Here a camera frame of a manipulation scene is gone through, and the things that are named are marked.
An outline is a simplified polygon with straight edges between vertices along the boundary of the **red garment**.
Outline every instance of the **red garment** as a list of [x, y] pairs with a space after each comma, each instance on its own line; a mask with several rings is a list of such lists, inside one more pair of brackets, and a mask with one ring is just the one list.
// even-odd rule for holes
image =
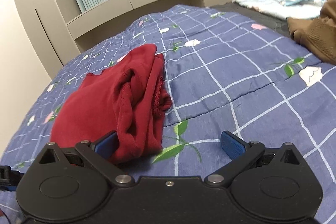
[[156, 49], [154, 44], [137, 47], [100, 75], [88, 73], [62, 106], [51, 141], [73, 147], [116, 130], [113, 163], [160, 151], [164, 111], [172, 102], [162, 77], [164, 57], [155, 55]]

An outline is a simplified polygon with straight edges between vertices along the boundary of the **metal screw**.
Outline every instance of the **metal screw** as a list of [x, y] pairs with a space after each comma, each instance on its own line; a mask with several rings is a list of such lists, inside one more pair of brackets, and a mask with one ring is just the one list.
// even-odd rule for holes
[[221, 176], [221, 175], [209, 175], [208, 176], [208, 181], [211, 182], [211, 183], [220, 183], [224, 180], [224, 177]]
[[115, 177], [115, 181], [121, 184], [125, 184], [131, 182], [132, 177], [129, 175], [118, 175]]
[[167, 186], [173, 186], [173, 185], [174, 185], [174, 182], [173, 182], [173, 181], [167, 181], [167, 182], [166, 182], [166, 185], [167, 185]]

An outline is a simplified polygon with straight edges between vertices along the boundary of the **brown ribbed cuff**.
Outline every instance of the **brown ribbed cuff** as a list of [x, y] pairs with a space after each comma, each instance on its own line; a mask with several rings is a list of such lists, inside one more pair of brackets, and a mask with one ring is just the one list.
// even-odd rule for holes
[[336, 65], [336, 27], [315, 18], [305, 31], [300, 44], [323, 62]]

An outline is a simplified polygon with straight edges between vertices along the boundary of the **blue plaid bedspread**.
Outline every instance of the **blue plaid bedspread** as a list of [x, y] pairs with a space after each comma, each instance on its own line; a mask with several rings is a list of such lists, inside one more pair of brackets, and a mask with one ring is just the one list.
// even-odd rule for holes
[[[25, 172], [48, 142], [59, 107], [85, 75], [99, 74], [144, 43], [164, 53], [173, 106], [166, 113], [163, 153], [125, 164], [124, 170], [135, 178], [205, 177], [230, 161], [220, 147], [224, 130], [268, 147], [293, 142], [324, 191], [316, 218], [336, 223], [335, 67], [247, 17], [210, 8], [177, 5], [143, 16], [70, 61], [32, 106], [1, 164]], [[322, 68], [323, 78], [312, 86], [298, 74], [306, 66]], [[0, 193], [0, 208], [13, 223], [22, 218], [15, 193]]]

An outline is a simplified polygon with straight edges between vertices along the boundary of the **dark gray mattress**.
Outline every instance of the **dark gray mattress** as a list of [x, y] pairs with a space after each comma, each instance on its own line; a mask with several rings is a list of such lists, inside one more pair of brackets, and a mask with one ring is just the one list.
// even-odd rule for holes
[[255, 10], [241, 7], [236, 3], [227, 3], [224, 5], [217, 5], [217, 6], [214, 6], [214, 8], [221, 12], [239, 13], [241, 15], [251, 18], [252, 20], [255, 20], [256, 22], [272, 30], [275, 30], [276, 32], [278, 32], [279, 34], [285, 37], [290, 37], [288, 24], [286, 20], [281, 20], [281, 19], [269, 16], [269, 15], [261, 14]]

